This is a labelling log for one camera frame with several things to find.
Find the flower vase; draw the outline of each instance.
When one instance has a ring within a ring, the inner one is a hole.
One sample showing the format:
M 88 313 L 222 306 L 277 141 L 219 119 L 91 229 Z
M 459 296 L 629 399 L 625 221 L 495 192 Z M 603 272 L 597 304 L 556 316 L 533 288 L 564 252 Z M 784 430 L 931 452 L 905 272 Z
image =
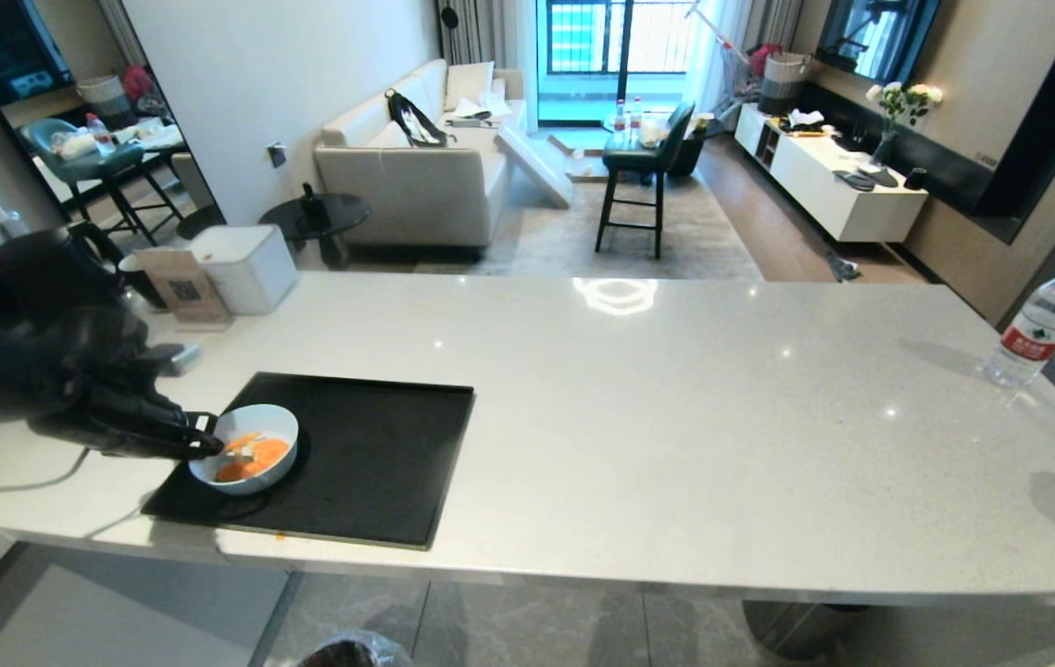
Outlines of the flower vase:
M 886 130 L 882 132 L 882 142 L 877 145 L 876 151 L 874 151 L 872 164 L 883 168 L 886 161 L 890 159 L 891 153 L 894 153 L 894 141 L 897 139 L 899 131 L 897 130 Z

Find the laundry basket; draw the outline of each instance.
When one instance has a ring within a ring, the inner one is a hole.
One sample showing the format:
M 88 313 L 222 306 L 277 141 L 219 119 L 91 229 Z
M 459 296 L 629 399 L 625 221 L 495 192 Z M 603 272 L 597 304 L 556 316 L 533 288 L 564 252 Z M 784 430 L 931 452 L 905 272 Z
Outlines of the laundry basket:
M 136 113 L 133 103 L 124 94 L 124 84 L 118 76 L 100 76 L 95 79 L 80 80 L 78 85 L 82 100 L 91 104 L 91 110 L 101 119 L 108 130 L 119 130 L 120 127 L 136 126 Z
M 765 79 L 756 110 L 770 117 L 784 117 L 794 109 L 803 84 L 811 72 L 811 56 L 773 54 L 765 59 Z

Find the qr code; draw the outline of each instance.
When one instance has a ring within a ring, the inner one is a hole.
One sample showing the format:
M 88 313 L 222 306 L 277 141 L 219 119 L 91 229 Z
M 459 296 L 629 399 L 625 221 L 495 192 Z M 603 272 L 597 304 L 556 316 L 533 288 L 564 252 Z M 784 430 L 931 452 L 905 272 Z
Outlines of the qr code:
M 169 282 L 169 288 L 172 292 L 177 296 L 177 299 L 184 301 L 200 301 L 202 296 L 197 292 L 197 287 L 193 286 L 193 282 L 190 280 L 171 280 Z

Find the bar stool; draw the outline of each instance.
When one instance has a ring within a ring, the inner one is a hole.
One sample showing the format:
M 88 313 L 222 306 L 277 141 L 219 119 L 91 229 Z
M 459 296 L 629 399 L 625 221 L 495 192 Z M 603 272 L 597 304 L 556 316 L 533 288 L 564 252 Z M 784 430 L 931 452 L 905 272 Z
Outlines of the bar stool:
M 628 227 L 630 229 L 649 229 L 655 233 L 655 259 L 661 256 L 664 236 L 664 182 L 667 172 L 675 165 L 675 157 L 679 155 L 679 147 L 684 145 L 684 135 L 687 134 L 688 123 L 692 122 L 692 102 L 683 102 L 667 118 L 667 139 L 656 148 L 644 148 L 637 140 L 630 140 L 629 144 L 621 144 L 620 138 L 612 138 L 605 144 L 602 152 L 602 164 L 609 169 L 609 182 L 605 185 L 605 203 L 602 204 L 602 220 L 597 228 L 597 246 L 594 252 L 600 252 L 600 241 L 607 227 Z M 655 202 L 637 202 L 634 199 L 615 199 L 613 190 L 617 189 L 617 176 L 620 172 L 633 171 L 642 174 L 655 174 Z M 633 204 L 638 207 L 654 207 L 655 224 L 624 224 L 611 223 L 609 211 L 613 203 Z
M 54 134 L 77 131 L 77 127 L 65 122 L 63 119 L 42 118 L 39 121 L 34 121 L 20 128 L 20 135 L 24 136 L 28 145 L 32 145 L 34 151 L 50 169 L 50 172 L 53 172 L 54 176 L 57 176 L 70 187 L 71 194 L 74 195 L 74 202 L 78 204 L 79 212 L 81 212 L 83 220 L 91 223 L 91 214 L 87 209 L 87 204 L 82 202 L 78 184 L 80 180 L 99 180 L 102 183 L 104 189 L 108 190 L 108 194 L 111 194 L 111 201 L 116 204 L 119 214 L 123 216 L 123 220 L 120 220 L 119 224 L 116 224 L 115 227 L 104 229 L 104 231 L 108 233 L 112 233 L 113 231 L 138 233 L 142 231 L 145 232 L 145 237 L 149 240 L 149 244 L 157 245 L 157 242 L 153 237 L 153 232 L 162 228 L 164 224 L 169 223 L 169 218 L 172 216 L 176 216 L 179 221 L 180 211 L 177 210 L 177 207 L 172 204 L 168 195 L 157 185 L 157 182 L 153 178 L 153 174 L 145 169 L 145 164 L 142 164 L 142 160 L 145 160 L 145 148 L 139 147 L 138 144 L 121 144 L 119 147 L 116 147 L 115 151 L 112 151 L 108 155 L 99 155 L 98 152 L 94 152 L 74 157 L 73 160 L 61 159 L 53 151 Z M 119 189 L 118 183 L 116 183 L 116 176 L 128 170 L 134 170 L 145 177 L 149 182 L 149 185 L 153 187 L 158 197 L 160 197 L 162 204 L 134 207 L 128 201 L 128 197 L 124 196 L 123 191 Z M 171 213 L 151 230 L 146 227 L 140 216 L 136 215 L 136 211 L 166 208 Z

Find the kitchen island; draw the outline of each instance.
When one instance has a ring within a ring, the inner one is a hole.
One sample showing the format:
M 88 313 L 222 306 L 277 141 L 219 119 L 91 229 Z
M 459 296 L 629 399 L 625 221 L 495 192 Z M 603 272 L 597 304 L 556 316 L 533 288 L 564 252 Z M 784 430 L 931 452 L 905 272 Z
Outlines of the kitchen island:
M 595 290 L 609 299 L 596 299 Z M 91 456 L 0 494 L 15 541 L 310 572 L 787 603 L 1055 604 L 1055 388 L 976 364 L 942 286 L 304 273 L 158 388 L 218 413 L 256 371 L 472 385 L 426 552 L 188 527 L 174 464 Z M 0 425 L 0 485 L 75 444 Z

